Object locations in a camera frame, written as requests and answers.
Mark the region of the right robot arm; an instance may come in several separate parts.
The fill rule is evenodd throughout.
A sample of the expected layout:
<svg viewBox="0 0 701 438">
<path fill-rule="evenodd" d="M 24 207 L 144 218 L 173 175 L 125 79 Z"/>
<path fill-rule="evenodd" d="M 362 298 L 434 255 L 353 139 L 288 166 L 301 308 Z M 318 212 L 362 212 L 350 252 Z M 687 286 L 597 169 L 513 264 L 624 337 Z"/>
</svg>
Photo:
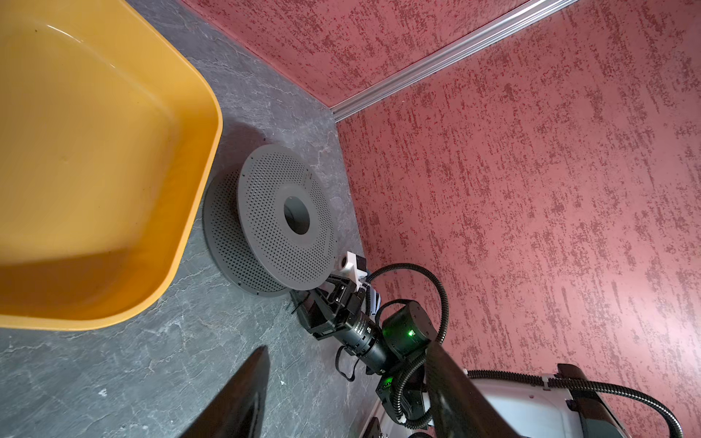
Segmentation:
<svg viewBox="0 0 701 438">
<path fill-rule="evenodd" d="M 447 292 L 436 283 L 441 320 L 434 325 L 412 299 L 384 315 L 368 277 L 330 276 L 318 288 L 293 291 L 295 312 L 315 339 L 334 338 L 340 352 L 379 377 L 378 404 L 366 437 L 624 437 L 624 425 L 604 401 L 616 395 L 657 412 L 673 437 L 681 423 L 657 399 L 591 381 L 570 364 L 552 375 L 463 370 L 442 348 L 449 325 Z"/>
</svg>

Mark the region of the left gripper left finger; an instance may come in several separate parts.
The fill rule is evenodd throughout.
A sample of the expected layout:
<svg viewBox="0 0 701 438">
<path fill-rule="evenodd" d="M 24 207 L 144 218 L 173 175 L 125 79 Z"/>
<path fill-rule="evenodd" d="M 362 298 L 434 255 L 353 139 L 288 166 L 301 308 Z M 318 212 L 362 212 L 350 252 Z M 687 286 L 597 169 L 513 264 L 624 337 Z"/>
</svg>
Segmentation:
<svg viewBox="0 0 701 438">
<path fill-rule="evenodd" d="M 270 372 L 266 346 L 258 347 L 199 416 L 186 437 L 259 437 Z"/>
</svg>

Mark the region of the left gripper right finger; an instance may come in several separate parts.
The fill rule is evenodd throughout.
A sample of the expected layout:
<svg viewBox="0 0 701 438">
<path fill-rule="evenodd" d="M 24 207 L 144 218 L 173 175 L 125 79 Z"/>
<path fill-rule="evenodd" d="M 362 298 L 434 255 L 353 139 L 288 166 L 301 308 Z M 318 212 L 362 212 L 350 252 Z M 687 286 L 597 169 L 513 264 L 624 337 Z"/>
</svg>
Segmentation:
<svg viewBox="0 0 701 438">
<path fill-rule="evenodd" d="M 518 437 L 436 342 L 426 350 L 425 374 L 437 437 Z"/>
</svg>

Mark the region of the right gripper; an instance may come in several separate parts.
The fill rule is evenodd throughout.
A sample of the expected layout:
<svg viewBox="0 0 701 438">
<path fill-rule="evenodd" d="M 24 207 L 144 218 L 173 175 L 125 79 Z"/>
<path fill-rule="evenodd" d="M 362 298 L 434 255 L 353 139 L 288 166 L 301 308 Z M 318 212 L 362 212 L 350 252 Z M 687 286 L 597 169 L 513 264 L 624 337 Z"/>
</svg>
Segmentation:
<svg viewBox="0 0 701 438">
<path fill-rule="evenodd" d="M 341 349 L 365 364 L 371 374 L 385 375 L 412 361 L 437 340 L 438 331 L 414 300 L 383 322 L 364 311 L 372 290 L 347 277 L 331 275 L 318 288 L 293 290 L 294 311 L 303 328 L 318 341 L 334 338 Z"/>
</svg>

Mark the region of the grey perforated cable spool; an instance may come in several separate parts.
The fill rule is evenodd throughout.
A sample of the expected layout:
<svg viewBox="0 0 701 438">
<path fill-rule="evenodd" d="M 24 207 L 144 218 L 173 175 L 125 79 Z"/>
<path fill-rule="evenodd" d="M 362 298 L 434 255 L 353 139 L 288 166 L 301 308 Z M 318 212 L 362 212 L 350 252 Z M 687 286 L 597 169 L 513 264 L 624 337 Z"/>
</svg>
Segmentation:
<svg viewBox="0 0 701 438">
<path fill-rule="evenodd" d="M 263 297 L 321 286 L 337 259 L 337 226 L 313 169 L 265 145 L 210 182 L 204 238 L 226 279 Z"/>
</svg>

